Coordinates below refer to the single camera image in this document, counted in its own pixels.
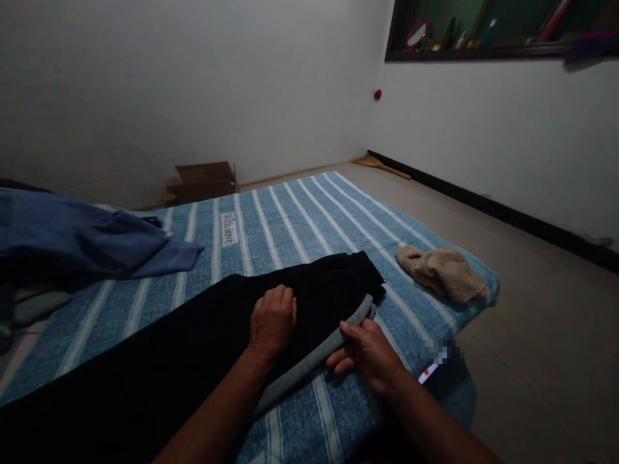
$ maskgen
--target gray floor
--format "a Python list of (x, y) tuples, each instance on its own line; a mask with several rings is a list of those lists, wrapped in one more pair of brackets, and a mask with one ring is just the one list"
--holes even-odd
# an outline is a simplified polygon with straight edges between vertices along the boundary
[(619, 462), (619, 276), (414, 181), (335, 170), (474, 253), (498, 305), (458, 336), (478, 391), (473, 432), (504, 461)]

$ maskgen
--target forearm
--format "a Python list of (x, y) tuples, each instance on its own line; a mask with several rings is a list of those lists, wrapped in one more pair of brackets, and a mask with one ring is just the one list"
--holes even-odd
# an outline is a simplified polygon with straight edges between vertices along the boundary
[(272, 365), (272, 359), (245, 350), (155, 462), (220, 462), (250, 415)]
[(425, 457), (432, 462), (500, 462), (408, 372), (394, 376), (387, 400)]

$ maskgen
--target black baseboard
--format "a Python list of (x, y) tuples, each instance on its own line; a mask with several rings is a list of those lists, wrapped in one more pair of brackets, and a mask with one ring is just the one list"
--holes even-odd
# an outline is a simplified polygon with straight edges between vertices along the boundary
[(578, 235), (568, 232), (560, 227), (548, 224), (543, 220), (526, 215), (508, 206), (497, 203), (494, 200), (477, 195), (471, 191), (450, 184), (445, 180), (430, 174), (411, 168), (399, 161), (387, 158), (375, 151), (368, 150), (368, 154), (378, 158), (387, 166), (409, 174), (413, 180), (437, 190), (445, 195), (455, 198), (459, 202), (478, 209), (487, 215), (507, 222), (509, 225), (528, 232), (546, 242), (568, 250), (581, 258), (591, 261), (598, 266), (608, 269), (610, 272), (619, 274), (619, 254), (607, 247), (595, 245)]

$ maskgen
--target broom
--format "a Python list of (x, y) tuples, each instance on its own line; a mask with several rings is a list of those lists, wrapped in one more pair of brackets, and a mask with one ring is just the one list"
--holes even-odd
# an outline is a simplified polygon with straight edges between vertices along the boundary
[(352, 160), (351, 162), (355, 164), (360, 164), (361, 166), (369, 166), (371, 168), (382, 169), (383, 171), (390, 172), (391, 174), (398, 175), (400, 177), (404, 177), (405, 179), (411, 180), (408, 174), (404, 174), (403, 172), (398, 171), (397, 169), (390, 168), (389, 166), (383, 164), (381, 161), (377, 160), (375, 157), (366, 155), (362, 158)]

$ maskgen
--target window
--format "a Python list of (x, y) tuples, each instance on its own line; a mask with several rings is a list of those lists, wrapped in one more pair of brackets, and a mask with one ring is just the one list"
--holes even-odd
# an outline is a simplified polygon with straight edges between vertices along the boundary
[(619, 0), (396, 0), (385, 60), (560, 57), (618, 26)]

